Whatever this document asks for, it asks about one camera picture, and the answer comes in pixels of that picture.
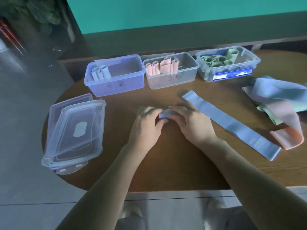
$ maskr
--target person's right arm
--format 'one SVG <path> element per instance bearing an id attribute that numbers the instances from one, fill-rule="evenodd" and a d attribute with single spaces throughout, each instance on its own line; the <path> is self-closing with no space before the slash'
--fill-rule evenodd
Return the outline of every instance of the person's right arm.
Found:
<path id="1" fill-rule="evenodd" d="M 171 106 L 185 137 L 220 170 L 259 230 L 307 229 L 307 203 L 219 139 L 211 120 L 190 102 Z"/>

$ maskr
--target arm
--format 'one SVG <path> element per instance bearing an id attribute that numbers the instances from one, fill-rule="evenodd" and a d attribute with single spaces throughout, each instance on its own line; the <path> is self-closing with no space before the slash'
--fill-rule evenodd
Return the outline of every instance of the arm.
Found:
<path id="1" fill-rule="evenodd" d="M 307 203 L 217 138 L 208 116 L 189 102 L 183 105 L 170 107 L 180 114 L 171 119 L 217 166 L 257 228 L 307 229 Z"/>
<path id="2" fill-rule="evenodd" d="M 128 143 L 109 169 L 62 220 L 57 230 L 115 228 L 132 177 L 147 152 L 157 142 L 163 125 L 168 122 L 162 119 L 155 123 L 162 111 L 153 107 L 139 109 Z"/>

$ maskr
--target hand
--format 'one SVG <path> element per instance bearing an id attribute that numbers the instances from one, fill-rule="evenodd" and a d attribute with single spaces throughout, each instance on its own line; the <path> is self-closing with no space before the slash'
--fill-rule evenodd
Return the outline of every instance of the hand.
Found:
<path id="1" fill-rule="evenodd" d="M 192 103 L 186 101 L 183 106 L 170 106 L 170 110 L 179 115 L 171 115 L 188 141 L 200 148 L 204 143 L 210 143 L 216 139 L 211 120 L 200 112 Z"/>
<path id="2" fill-rule="evenodd" d="M 168 122 L 168 119 L 161 119 L 156 124 L 156 117 L 162 111 L 163 109 L 156 109 L 154 107 L 140 107 L 138 109 L 128 145 L 143 153 L 144 156 L 156 144 L 161 135 L 163 125 Z"/>

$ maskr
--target forearm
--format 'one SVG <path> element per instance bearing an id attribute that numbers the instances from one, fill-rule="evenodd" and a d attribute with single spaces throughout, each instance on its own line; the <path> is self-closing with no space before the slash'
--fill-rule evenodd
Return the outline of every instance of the forearm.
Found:
<path id="1" fill-rule="evenodd" d="M 141 161 L 136 149 L 124 146 L 110 168 L 73 207 L 57 230 L 113 230 Z"/>
<path id="2" fill-rule="evenodd" d="M 216 139 L 202 151 L 215 163 L 259 229 L 307 229 L 307 204 L 225 141 Z"/>

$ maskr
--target pants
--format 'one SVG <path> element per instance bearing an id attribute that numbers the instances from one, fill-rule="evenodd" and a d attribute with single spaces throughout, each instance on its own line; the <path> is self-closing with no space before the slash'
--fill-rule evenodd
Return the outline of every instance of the pants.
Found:
<path id="1" fill-rule="evenodd" d="M 242 207 L 209 210 L 204 227 L 206 230 L 257 230 Z M 129 216 L 119 219 L 115 230 L 145 230 L 145 222 L 140 216 Z"/>

